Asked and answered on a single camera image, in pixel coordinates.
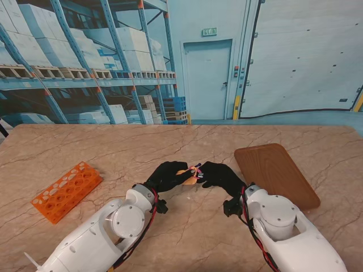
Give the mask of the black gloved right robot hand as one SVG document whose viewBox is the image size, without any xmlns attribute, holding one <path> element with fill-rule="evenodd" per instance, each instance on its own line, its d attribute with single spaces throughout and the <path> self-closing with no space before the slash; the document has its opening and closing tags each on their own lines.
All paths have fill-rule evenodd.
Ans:
<svg viewBox="0 0 363 272">
<path fill-rule="evenodd" d="M 246 184 L 236 175 L 236 173 L 226 164 L 213 163 L 207 161 L 199 170 L 203 177 L 197 180 L 203 188 L 218 186 L 224 189 L 231 197 L 239 198 L 242 189 Z"/>
</svg>

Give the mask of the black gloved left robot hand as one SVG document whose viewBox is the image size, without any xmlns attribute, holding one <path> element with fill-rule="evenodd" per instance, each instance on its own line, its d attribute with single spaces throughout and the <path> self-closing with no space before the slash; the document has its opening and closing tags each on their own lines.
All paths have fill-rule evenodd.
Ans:
<svg viewBox="0 0 363 272">
<path fill-rule="evenodd" d="M 195 170 L 189 169 L 186 162 L 167 161 L 160 164 L 143 185 L 148 189 L 154 189 L 157 193 L 167 192 L 194 174 Z"/>
</svg>

